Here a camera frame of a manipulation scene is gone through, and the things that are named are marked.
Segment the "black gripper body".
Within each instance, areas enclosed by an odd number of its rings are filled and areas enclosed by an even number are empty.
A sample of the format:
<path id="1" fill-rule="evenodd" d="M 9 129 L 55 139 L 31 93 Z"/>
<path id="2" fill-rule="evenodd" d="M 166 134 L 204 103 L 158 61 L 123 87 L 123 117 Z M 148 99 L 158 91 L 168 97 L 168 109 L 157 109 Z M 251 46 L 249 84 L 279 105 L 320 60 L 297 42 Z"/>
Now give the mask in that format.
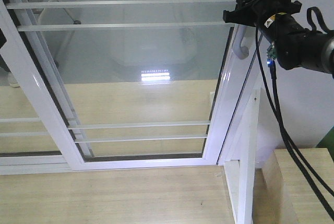
<path id="1" fill-rule="evenodd" d="M 292 0 L 236 0 L 235 10 L 223 12 L 224 22 L 251 27 L 269 27 L 269 20 L 280 26 L 297 24 L 292 17 L 302 4 Z"/>

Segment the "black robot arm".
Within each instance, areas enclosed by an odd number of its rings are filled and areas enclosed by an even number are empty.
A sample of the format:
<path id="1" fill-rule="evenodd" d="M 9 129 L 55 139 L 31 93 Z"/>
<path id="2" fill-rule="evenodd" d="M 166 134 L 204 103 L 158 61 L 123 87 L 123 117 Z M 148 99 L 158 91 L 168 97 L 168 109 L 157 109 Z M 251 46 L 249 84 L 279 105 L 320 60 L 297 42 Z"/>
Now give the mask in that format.
<path id="1" fill-rule="evenodd" d="M 237 0 L 234 11 L 223 12 L 223 20 L 258 28 L 274 44 L 285 70 L 302 67 L 333 74 L 333 30 L 317 7 L 307 9 L 311 28 L 303 28 L 292 16 L 301 6 L 291 0 Z"/>

